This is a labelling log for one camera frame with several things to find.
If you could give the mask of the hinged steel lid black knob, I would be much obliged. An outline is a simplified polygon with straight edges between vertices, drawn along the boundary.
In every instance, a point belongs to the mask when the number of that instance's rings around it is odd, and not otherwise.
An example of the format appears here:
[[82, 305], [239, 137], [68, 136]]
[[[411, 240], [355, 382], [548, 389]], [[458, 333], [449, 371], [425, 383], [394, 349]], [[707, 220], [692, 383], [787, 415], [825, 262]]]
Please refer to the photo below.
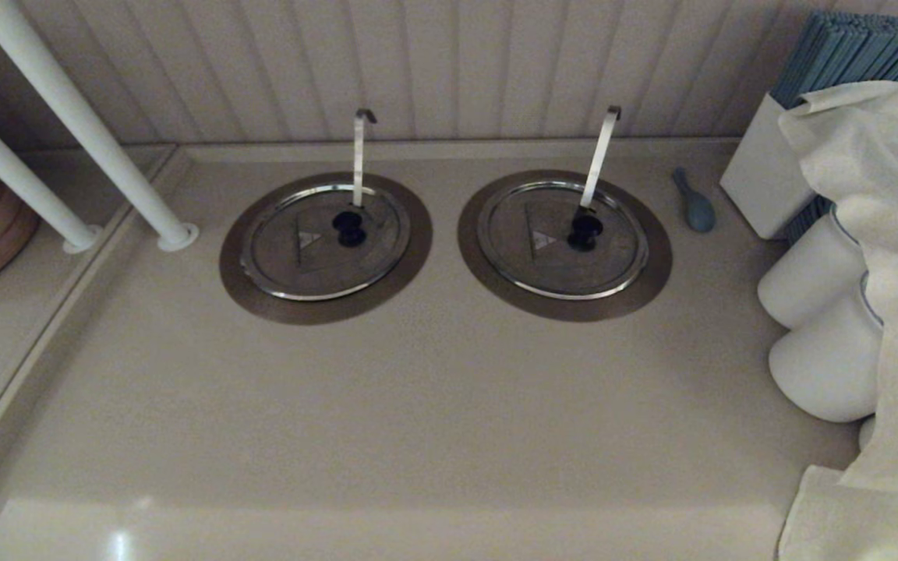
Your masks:
[[263, 292], [321, 302], [378, 283], [406, 253], [412, 223], [387, 189], [321, 182], [286, 189], [254, 214], [242, 236], [240, 266]]
[[649, 237], [627, 203], [584, 182], [503, 178], [476, 218], [477, 244], [499, 276], [539, 297], [587, 302], [627, 290], [649, 261]]

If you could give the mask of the small blue spoon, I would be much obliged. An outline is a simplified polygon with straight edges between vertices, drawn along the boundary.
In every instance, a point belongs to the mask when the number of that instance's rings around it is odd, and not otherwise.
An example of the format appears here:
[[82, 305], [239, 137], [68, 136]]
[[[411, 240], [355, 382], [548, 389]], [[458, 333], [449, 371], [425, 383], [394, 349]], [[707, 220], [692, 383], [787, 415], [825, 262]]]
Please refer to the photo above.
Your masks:
[[671, 180], [683, 199], [685, 223], [696, 233], [710, 233], [716, 226], [716, 213], [712, 203], [689, 185], [687, 171], [684, 168], [674, 169]]

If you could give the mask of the bronze round well collar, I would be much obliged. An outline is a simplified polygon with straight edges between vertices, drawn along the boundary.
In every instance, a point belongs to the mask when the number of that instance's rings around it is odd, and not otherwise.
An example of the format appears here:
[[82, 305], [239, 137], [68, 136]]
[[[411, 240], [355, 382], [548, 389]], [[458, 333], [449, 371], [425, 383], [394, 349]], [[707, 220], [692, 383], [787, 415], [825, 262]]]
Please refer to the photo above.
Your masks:
[[517, 175], [519, 178], [528, 178], [529, 180], [534, 177], [541, 178], [546, 177], [546, 175], [555, 177], [556, 175], [564, 180], [580, 180], [584, 184], [586, 179], [585, 175], [574, 173], [573, 171], [522, 171], [521, 173], [505, 175], [505, 177], [489, 182], [488, 185], [479, 189], [466, 203], [457, 228], [459, 249], [471, 273], [492, 294], [503, 299], [504, 302], [524, 310], [524, 312], [531, 313], [531, 315], [560, 320], [560, 322], [578, 323], [602, 322], [602, 320], [630, 315], [632, 312], [637, 312], [637, 310], [644, 308], [644, 306], [658, 297], [670, 278], [671, 263], [673, 263], [669, 235], [664, 230], [656, 214], [637, 196], [633, 196], [626, 189], [617, 187], [612, 182], [603, 180], [599, 181], [597, 186], [606, 194], [628, 204], [628, 207], [633, 210], [635, 216], [642, 222], [651, 245], [649, 261], [644, 269], [644, 273], [627, 290], [617, 292], [613, 297], [598, 299], [598, 301], [556, 301], [556, 299], [539, 297], [531, 294], [531, 292], [524, 291], [516, 287], [516, 285], [510, 284], [506, 278], [499, 276], [492, 269], [488, 260], [484, 258], [481, 249], [478, 247], [476, 218], [478, 205], [485, 202], [488, 198], [491, 185], [503, 180], [503, 178], [514, 177], [514, 175]]
[[261, 291], [240, 266], [242, 253], [242, 236], [245, 228], [253, 222], [254, 214], [268, 206], [272, 199], [284, 194], [286, 189], [310, 187], [321, 182], [351, 182], [352, 173], [326, 173], [310, 175], [269, 192], [258, 199], [249, 209], [240, 214], [232, 225], [221, 248], [220, 275], [221, 281], [229, 297], [238, 305], [255, 316], [263, 317], [275, 323], [284, 324], [325, 324], [342, 322], [350, 317], [363, 315], [368, 310], [377, 308], [389, 298], [402, 291], [424, 266], [433, 241], [433, 227], [426, 206], [414, 192], [400, 185], [399, 182], [381, 177], [381, 175], [364, 175], [363, 184], [368, 188], [387, 189], [399, 201], [405, 203], [411, 219], [411, 238], [406, 253], [397, 263], [394, 270], [378, 283], [354, 292], [346, 297], [321, 302], [285, 301], [271, 297]]

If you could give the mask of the white rectangular holder box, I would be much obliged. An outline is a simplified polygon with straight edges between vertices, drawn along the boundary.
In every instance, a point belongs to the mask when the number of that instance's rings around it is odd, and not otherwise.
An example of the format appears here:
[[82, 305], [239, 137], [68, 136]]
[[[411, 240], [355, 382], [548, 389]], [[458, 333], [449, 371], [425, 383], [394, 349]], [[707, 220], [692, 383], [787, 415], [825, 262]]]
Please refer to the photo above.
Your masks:
[[784, 238], [784, 228], [816, 196], [780, 130], [783, 106], [766, 93], [730, 160], [721, 188], [762, 239]]

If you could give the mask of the white jar with blue rim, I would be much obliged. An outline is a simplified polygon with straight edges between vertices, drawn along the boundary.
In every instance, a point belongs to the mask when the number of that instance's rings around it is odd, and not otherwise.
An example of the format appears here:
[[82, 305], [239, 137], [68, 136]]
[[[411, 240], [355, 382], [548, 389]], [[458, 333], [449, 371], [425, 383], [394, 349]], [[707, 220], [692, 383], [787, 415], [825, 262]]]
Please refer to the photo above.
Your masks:
[[769, 372], [785, 397], [824, 422], [857, 422], [878, 407], [885, 324], [866, 291], [869, 274], [769, 351]]
[[831, 206], [758, 283], [760, 305], [788, 330], [808, 322], [866, 273], [861, 245], [838, 209]]

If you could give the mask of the long white round pole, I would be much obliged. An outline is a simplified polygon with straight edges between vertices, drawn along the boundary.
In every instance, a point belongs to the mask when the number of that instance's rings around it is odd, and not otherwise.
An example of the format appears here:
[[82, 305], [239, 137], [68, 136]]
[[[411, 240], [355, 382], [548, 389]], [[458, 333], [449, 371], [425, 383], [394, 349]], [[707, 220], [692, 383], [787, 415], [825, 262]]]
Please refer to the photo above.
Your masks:
[[97, 166], [159, 235], [165, 252], [181, 251], [199, 237], [180, 221], [97, 116], [75, 83], [27, 21], [16, 0], [0, 0], [0, 46]]

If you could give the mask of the blue straws bundle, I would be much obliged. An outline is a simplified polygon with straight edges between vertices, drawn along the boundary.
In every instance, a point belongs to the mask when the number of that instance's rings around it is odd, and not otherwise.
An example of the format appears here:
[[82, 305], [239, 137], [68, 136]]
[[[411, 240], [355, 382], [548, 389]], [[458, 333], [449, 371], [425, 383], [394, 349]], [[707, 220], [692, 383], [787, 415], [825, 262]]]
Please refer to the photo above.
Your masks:
[[814, 11], [769, 96], [789, 110], [804, 94], [872, 81], [898, 82], [898, 16]]

